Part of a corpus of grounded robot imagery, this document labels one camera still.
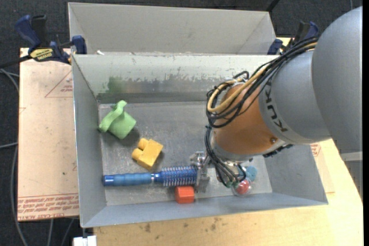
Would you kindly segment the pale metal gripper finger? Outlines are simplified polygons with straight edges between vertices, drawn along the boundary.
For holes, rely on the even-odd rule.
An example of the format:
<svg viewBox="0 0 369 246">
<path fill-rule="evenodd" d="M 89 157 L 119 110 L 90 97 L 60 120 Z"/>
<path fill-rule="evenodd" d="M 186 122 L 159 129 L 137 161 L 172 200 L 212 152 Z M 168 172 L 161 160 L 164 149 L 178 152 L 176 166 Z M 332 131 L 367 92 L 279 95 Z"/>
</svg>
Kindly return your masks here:
<svg viewBox="0 0 369 246">
<path fill-rule="evenodd" d="M 190 156 L 190 164 L 193 166 L 207 166 L 208 155 L 206 152 L 195 152 Z"/>
<path fill-rule="evenodd" d="M 206 192 L 210 177 L 207 168 L 198 168 L 197 172 L 197 192 Z"/>
</svg>

